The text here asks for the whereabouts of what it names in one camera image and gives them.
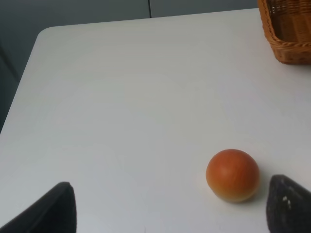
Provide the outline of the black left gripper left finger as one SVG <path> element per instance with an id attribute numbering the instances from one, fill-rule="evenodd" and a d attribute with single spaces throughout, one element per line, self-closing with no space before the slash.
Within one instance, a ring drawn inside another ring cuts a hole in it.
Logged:
<path id="1" fill-rule="evenodd" d="M 74 189 L 60 182 L 29 208 L 0 228 L 2 233 L 76 233 Z"/>

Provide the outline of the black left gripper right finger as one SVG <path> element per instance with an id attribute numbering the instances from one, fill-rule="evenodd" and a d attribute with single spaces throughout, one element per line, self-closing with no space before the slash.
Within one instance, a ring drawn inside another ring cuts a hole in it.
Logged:
<path id="1" fill-rule="evenodd" d="M 271 233 L 311 231 L 311 192 L 285 175 L 269 183 L 266 218 Z"/>

